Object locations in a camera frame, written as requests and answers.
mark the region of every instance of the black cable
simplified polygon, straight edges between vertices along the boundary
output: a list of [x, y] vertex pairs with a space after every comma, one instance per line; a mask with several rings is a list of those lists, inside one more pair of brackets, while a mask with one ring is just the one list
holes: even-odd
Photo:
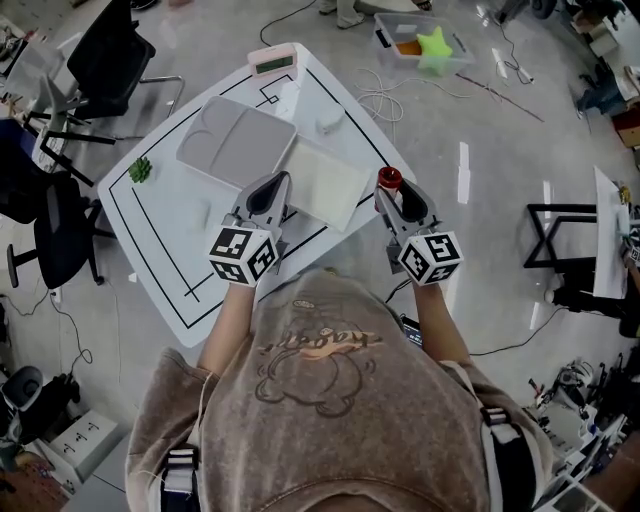
[[260, 29], [260, 41], [262, 41], [262, 43], [265, 46], [271, 46], [269, 43], [267, 43], [264, 38], [262, 37], [262, 33], [268, 29], [271, 25], [273, 25], [274, 23], [277, 23], [278, 21], [282, 21], [282, 20], [286, 20], [287, 18], [290, 18], [291, 16], [293, 16], [294, 14], [298, 14], [300, 11], [304, 11], [305, 9], [308, 9], [309, 7], [311, 7], [313, 4], [316, 3], [316, 0], [313, 0], [310, 4], [305, 5], [304, 7], [301, 7], [300, 9], [298, 9], [297, 11], [293, 11], [291, 14], [287, 14], [286, 16], [283, 16], [282, 18], [278, 18], [277, 20], [273, 20], [270, 21], [269, 23], [267, 23], [264, 27], [262, 27]]
[[78, 332], [78, 326], [76, 325], [76, 322], [73, 319], [73, 317], [66, 311], [62, 311], [56, 307], [55, 303], [53, 302], [53, 295], [49, 295], [49, 299], [51, 299], [51, 305], [53, 306], [53, 309], [55, 309], [59, 314], [68, 317], [69, 320], [71, 320], [71, 323], [73, 324], [73, 328], [76, 330], [76, 340], [78, 342], [78, 355], [73, 360], [73, 363], [71, 363], [71, 370], [69, 370], [69, 375], [72, 375], [73, 368], [78, 362], [78, 359], [82, 358], [84, 359], [85, 363], [92, 364], [93, 354], [91, 353], [91, 350], [89, 350], [88, 348], [82, 348], [82, 346], [80, 345], [80, 333]]
[[556, 314], [558, 313], [558, 311], [561, 311], [561, 310], [563, 310], [563, 309], [569, 309], [569, 308], [567, 308], [567, 307], [564, 307], [564, 306], [563, 306], [563, 307], [560, 307], [560, 308], [556, 309], [556, 310], [551, 314], [551, 316], [547, 319], [547, 321], [546, 321], [545, 323], [543, 323], [540, 327], [538, 327], [538, 328], [536, 329], [536, 331], [535, 331], [531, 336], [529, 336], [529, 337], [527, 338], [527, 341], [525, 341], [524, 343], [518, 343], [517, 345], [509, 345], [508, 347], [498, 348], [498, 349], [496, 349], [496, 350], [491, 350], [491, 351], [489, 351], [489, 352], [480, 352], [480, 353], [478, 353], [478, 354], [469, 354], [469, 355], [474, 356], [474, 357], [488, 356], [489, 354], [496, 354], [497, 352], [503, 352], [503, 351], [505, 351], [505, 350], [510, 350], [510, 349], [512, 349], [512, 348], [524, 347], [527, 343], [529, 343], [529, 342], [533, 339], [533, 337], [534, 337], [536, 334], [538, 334], [542, 329], [544, 329], [544, 328], [547, 326], [547, 324], [548, 324], [549, 322], [551, 322], [551, 319], [552, 319], [554, 316], [556, 316]]
[[404, 281], [402, 281], [398, 286], [396, 286], [393, 290], [391, 290], [391, 293], [387, 297], [387, 300], [384, 301], [384, 303], [389, 304], [389, 301], [393, 299], [393, 296], [396, 294], [396, 292], [402, 290], [409, 283], [411, 283], [411, 279], [405, 279]]
[[44, 295], [42, 296], [42, 298], [38, 302], [36, 302], [36, 305], [33, 306], [33, 309], [31, 311], [29, 311], [28, 313], [23, 313], [22, 311], [20, 311], [16, 307], [16, 305], [13, 303], [13, 301], [11, 300], [11, 297], [9, 297], [8, 295], [5, 295], [4, 293], [2, 293], [2, 294], [0, 294], [0, 299], [7, 299], [7, 301], [11, 305], [11, 307], [13, 309], [15, 309], [16, 313], [18, 313], [20, 316], [33, 316], [33, 314], [36, 312], [36, 309], [38, 309], [38, 306], [44, 302], [44, 299], [47, 298], [48, 294], [49, 294], [49, 290], [46, 290], [44, 292]]
[[504, 32], [504, 27], [502, 25], [498, 26], [500, 27], [500, 31], [502, 32], [502, 37], [504, 37], [505, 40], [511, 44], [511, 58], [513, 59], [513, 62], [515, 62], [515, 64], [513, 62], [509, 62], [508, 60], [503, 60], [502, 62], [504, 62], [504, 65], [509, 69], [513, 69], [516, 72], [516, 76], [518, 77], [518, 80], [520, 80], [520, 83], [522, 85], [529, 85], [531, 82], [529, 80], [522, 80], [522, 77], [520, 76], [520, 70], [522, 69], [522, 66], [520, 66], [520, 63], [515, 56], [516, 44], [507, 37], [507, 34], [505, 34]]

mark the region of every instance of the gray t-shirt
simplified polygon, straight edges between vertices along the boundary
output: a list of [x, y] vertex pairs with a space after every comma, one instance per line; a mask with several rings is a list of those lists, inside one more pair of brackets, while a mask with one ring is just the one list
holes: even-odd
[[[203, 511], [488, 511], [481, 417], [447, 370], [360, 284], [308, 272], [257, 308], [222, 376], [163, 353], [127, 460], [132, 512], [198, 414]], [[544, 433], [472, 365], [480, 400]]]

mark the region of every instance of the person's arm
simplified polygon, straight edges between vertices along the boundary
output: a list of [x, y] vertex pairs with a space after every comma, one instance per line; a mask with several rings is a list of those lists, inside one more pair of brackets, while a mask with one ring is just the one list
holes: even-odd
[[470, 362], [467, 346], [444, 302], [440, 285], [413, 285], [422, 350], [434, 361]]
[[205, 342], [198, 368], [222, 375], [249, 336], [255, 288], [230, 284], [222, 308]]

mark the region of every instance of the green succulent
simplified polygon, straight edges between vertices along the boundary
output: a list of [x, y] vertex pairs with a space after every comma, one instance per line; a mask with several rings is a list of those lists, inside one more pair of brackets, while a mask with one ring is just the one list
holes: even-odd
[[134, 183], [142, 183], [144, 182], [151, 173], [151, 162], [145, 156], [142, 158], [138, 158], [131, 167], [129, 167], [129, 176], [131, 176], [131, 181]]

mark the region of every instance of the concrete floor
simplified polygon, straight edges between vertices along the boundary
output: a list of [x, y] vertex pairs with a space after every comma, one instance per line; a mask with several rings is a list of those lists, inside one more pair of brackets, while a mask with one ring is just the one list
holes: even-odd
[[[90, 0], [77, 9], [56, 36], [63, 41], [84, 30], [106, 5]], [[304, 5], [290, 0], [195, 0], [170, 10], [166, 2], [134, 17], [140, 34], [157, 49], [147, 75], [180, 74], [187, 85], [184, 104], [246, 62], [249, 51], [260, 48], [260, 28], [268, 21]], [[484, 352], [524, 341], [553, 312], [543, 302], [550, 275], [524, 270], [533, 233], [524, 217], [527, 203], [593, 202], [593, 166], [612, 179], [628, 183], [640, 194], [638, 171], [630, 150], [625, 149], [608, 118], [590, 113], [590, 127], [580, 121], [572, 106], [572, 94], [582, 91], [580, 73], [593, 66], [588, 49], [557, 19], [535, 20], [528, 13], [506, 28], [516, 44], [516, 56], [535, 77], [534, 85], [521, 85], [510, 72], [507, 86], [495, 75], [491, 49], [506, 56], [510, 45], [500, 29], [484, 13], [484, 0], [448, 2], [446, 16], [464, 35], [476, 56], [476, 64], [463, 74], [476, 82], [490, 83], [540, 119], [508, 103], [492, 99], [486, 90], [457, 77], [440, 83], [460, 95], [453, 98], [436, 87], [409, 83], [393, 91], [404, 105], [404, 119], [397, 124], [396, 146], [421, 185], [435, 200], [446, 227], [455, 230], [466, 262], [447, 289], [447, 301], [469, 348]], [[353, 86], [374, 82], [358, 67], [381, 72], [369, 46], [372, 20], [350, 30], [338, 30], [335, 18], [318, 16], [315, 6], [265, 31], [272, 44], [298, 41], [304, 44], [357, 96]], [[138, 87], [130, 111], [110, 120], [104, 128], [120, 134], [146, 133], [166, 115], [171, 85]], [[390, 136], [390, 126], [384, 126]], [[470, 187], [461, 203], [458, 190], [459, 147], [469, 146]], [[133, 143], [116, 147], [99, 145], [69, 148], [77, 166], [100, 179], [126, 154]], [[95, 195], [95, 190], [86, 190]], [[565, 256], [589, 255], [595, 250], [595, 227], [571, 230], [558, 240]], [[402, 276], [391, 276], [383, 253], [387, 236], [376, 220], [325, 255], [320, 263], [338, 267], [386, 296]], [[2, 220], [2, 249], [13, 242], [20, 250], [33, 247], [30, 226]], [[96, 244], [99, 267], [110, 285], [98, 288], [85, 267], [63, 287], [61, 307], [77, 322], [83, 347], [93, 352], [94, 363], [76, 365], [84, 402], [109, 417], [130, 425], [150, 379], [158, 353], [165, 346], [181, 349], [194, 361], [199, 347], [185, 350], [164, 323], [139, 283], [127, 276], [132, 269], [111, 241]], [[21, 286], [12, 290], [6, 270], [0, 269], [0, 289], [9, 293], [24, 311], [45, 293], [37, 263], [20, 268]], [[415, 315], [409, 288], [398, 293], [392, 305], [398, 312]], [[73, 326], [59, 316], [49, 302], [33, 316], [18, 317], [9, 310], [14, 354], [20, 364], [32, 364], [46, 374], [68, 371], [77, 355]], [[551, 383], [557, 370], [576, 357], [592, 364], [612, 363], [633, 340], [618, 335], [617, 322], [589, 315], [559, 312], [526, 347], [476, 358], [479, 367], [517, 401], [529, 403], [529, 378]]]

